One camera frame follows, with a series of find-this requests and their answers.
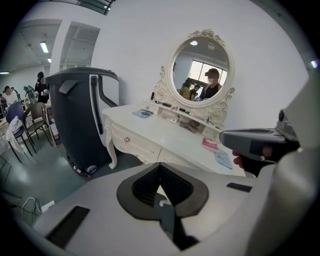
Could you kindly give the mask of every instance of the white dresser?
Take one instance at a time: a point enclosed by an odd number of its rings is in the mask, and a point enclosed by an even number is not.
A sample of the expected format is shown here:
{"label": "white dresser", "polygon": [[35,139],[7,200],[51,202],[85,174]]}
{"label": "white dresser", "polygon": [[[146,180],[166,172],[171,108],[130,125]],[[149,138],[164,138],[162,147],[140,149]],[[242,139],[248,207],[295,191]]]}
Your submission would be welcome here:
{"label": "white dresser", "polygon": [[[140,104],[133,104],[102,111],[106,115],[106,147],[112,158],[109,165],[112,169],[117,165],[115,146],[145,164],[167,162],[219,174],[245,176],[243,169],[233,163],[233,169],[229,169],[216,162],[215,154],[202,147],[204,137],[200,133],[192,133],[156,114],[147,118],[132,114],[140,109]],[[233,161],[231,150],[222,144],[218,146]]]}

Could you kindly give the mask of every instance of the ornate mirror frame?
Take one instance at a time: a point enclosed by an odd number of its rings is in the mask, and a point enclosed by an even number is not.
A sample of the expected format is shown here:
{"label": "ornate mirror frame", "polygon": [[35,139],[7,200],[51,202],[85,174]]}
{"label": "ornate mirror frame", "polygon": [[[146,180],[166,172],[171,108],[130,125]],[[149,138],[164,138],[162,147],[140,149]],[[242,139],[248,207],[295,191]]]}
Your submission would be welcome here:
{"label": "ornate mirror frame", "polygon": [[[172,70],[179,52],[192,41],[203,38],[208,39],[208,41],[212,43],[219,43],[224,48],[228,56],[228,75],[224,85],[216,95],[204,101],[189,101],[181,97],[177,92],[174,85]],[[169,56],[166,67],[162,66],[161,71],[161,79],[153,89],[154,98],[156,100],[184,108],[187,111],[190,111],[191,115],[201,119],[209,118],[212,123],[223,123],[228,112],[228,101],[232,98],[232,94],[235,91],[235,88],[233,88],[235,63],[231,52],[219,35],[215,34],[211,29],[204,29],[202,31],[196,30],[195,32],[190,33],[187,39],[185,39]]]}

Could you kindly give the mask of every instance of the ceiling light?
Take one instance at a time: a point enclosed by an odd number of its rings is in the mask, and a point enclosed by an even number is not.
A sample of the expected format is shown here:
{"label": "ceiling light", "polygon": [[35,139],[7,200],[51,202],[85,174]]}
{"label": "ceiling light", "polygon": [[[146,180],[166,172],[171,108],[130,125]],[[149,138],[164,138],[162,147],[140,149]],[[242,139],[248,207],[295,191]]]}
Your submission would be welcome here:
{"label": "ceiling light", "polygon": [[43,52],[45,54],[47,54],[48,53],[48,48],[47,48],[46,42],[41,42],[40,45],[41,45],[41,48],[42,48]]}
{"label": "ceiling light", "polygon": [[318,67],[318,63],[315,60],[311,61],[311,65],[314,69]]}

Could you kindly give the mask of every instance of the chair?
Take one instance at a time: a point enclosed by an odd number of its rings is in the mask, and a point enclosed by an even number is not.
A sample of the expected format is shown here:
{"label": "chair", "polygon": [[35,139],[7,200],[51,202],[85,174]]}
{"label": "chair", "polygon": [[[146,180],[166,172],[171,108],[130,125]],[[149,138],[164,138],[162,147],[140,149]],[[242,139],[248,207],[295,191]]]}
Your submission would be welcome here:
{"label": "chair", "polygon": [[[30,124],[27,127],[26,118],[30,112],[31,112],[31,117],[32,117],[32,124]],[[37,130],[41,130],[44,132],[46,138],[48,139],[50,145],[52,146],[51,141],[50,141],[48,135],[46,134],[45,128],[44,128],[44,125],[47,125],[49,127],[49,125],[46,122],[46,104],[44,104],[42,102],[38,102],[38,103],[32,104],[30,107],[28,107],[26,109],[26,111],[23,113],[22,124],[23,124],[23,127],[24,127],[28,137],[30,137],[30,139],[31,139],[31,135],[33,133],[36,133],[36,136],[39,139]]]}
{"label": "chair", "polygon": [[[24,109],[22,108],[21,103],[20,103],[20,102],[15,102],[15,103],[11,104],[10,107],[8,108],[8,112],[7,112],[7,114],[6,114],[5,119],[6,119],[7,123],[10,124],[11,121],[12,121],[15,117],[18,117],[19,120],[22,120],[23,115],[24,115]],[[25,142],[25,139],[24,139],[24,137],[23,137],[24,131],[25,131],[25,128],[24,128],[24,126],[22,126],[22,127],[14,134],[14,137],[15,137],[15,139],[16,139],[17,141],[18,141],[18,138],[19,138],[19,137],[22,138],[25,147],[27,148],[27,150],[29,151],[30,155],[32,156],[32,154],[31,154],[31,152],[30,152],[30,150],[29,150],[29,148],[28,148],[28,146],[27,146],[27,144],[26,144],[26,142]],[[34,146],[32,145],[32,143],[31,143],[31,141],[30,141],[30,139],[29,139],[28,133],[27,133],[27,137],[28,137],[28,140],[29,140],[29,142],[30,142],[33,150],[35,150]],[[17,153],[15,152],[14,148],[12,147],[10,141],[8,141],[8,142],[9,142],[9,145],[10,145],[13,153],[15,154],[16,158],[17,158],[17,159],[19,160],[19,162],[21,163],[21,161],[20,161]]]}

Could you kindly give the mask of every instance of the window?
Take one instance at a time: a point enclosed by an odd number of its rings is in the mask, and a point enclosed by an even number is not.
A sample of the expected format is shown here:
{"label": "window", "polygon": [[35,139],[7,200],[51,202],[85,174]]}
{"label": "window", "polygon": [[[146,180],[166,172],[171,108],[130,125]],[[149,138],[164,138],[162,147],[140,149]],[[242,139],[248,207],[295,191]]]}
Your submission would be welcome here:
{"label": "window", "polygon": [[223,86],[226,81],[228,72],[226,70],[219,68],[219,67],[208,65],[203,62],[193,60],[191,63],[191,68],[190,68],[188,77],[195,79],[195,80],[198,80],[198,81],[201,81],[201,82],[204,82],[204,83],[207,83],[208,78],[205,76],[205,73],[208,72],[208,70],[212,69],[212,68],[215,68],[219,71],[219,74],[220,74],[219,84]]}

